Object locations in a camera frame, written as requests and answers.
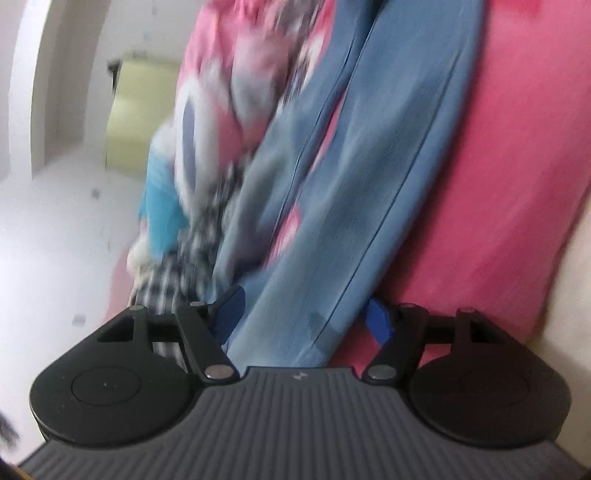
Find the gray wall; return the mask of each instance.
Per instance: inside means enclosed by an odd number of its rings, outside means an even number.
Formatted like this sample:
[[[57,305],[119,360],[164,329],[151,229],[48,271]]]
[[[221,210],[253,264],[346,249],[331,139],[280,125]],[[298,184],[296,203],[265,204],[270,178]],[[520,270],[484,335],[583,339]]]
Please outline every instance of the gray wall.
[[[8,89],[12,72],[14,44],[26,0],[0,3],[0,180],[9,172],[8,158]]]

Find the beige surface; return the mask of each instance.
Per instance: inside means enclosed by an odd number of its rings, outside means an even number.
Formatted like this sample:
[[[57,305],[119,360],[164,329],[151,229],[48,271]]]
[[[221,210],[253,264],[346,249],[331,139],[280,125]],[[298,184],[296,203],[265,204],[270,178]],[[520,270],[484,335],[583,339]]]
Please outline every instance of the beige surface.
[[[573,406],[558,443],[591,466],[591,200],[561,262],[544,331],[530,347],[571,389]]]
[[[107,125],[107,168],[144,179],[154,132],[173,114],[179,65],[125,59]]]

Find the red cloth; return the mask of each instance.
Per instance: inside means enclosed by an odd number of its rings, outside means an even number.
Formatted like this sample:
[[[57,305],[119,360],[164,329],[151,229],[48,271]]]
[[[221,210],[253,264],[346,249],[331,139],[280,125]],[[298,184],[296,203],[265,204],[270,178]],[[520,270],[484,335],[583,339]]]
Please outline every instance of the red cloth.
[[[496,0],[463,131],[379,291],[533,333],[591,179],[591,3]],[[333,358],[377,353],[357,325]]]

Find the tie-dye cloth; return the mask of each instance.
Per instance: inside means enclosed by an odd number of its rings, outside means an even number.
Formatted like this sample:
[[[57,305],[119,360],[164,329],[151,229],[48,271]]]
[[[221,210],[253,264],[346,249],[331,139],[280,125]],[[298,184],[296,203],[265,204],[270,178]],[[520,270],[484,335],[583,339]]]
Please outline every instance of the tie-dye cloth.
[[[321,0],[211,0],[184,55],[173,117],[154,135],[128,269],[138,280],[202,216],[275,114]]]

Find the denim fabric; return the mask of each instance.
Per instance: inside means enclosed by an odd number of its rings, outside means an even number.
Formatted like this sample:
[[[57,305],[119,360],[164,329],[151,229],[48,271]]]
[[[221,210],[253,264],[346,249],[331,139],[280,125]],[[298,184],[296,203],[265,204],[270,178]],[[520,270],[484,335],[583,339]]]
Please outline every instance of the denim fabric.
[[[439,172],[469,87],[482,18],[481,0],[390,0],[367,35],[371,8],[339,2],[325,58],[269,129],[216,263],[218,291],[238,282],[245,292],[245,314],[226,342],[241,371],[316,367],[330,359]],[[347,84],[335,135],[309,171]],[[297,233],[263,267],[295,203]]]

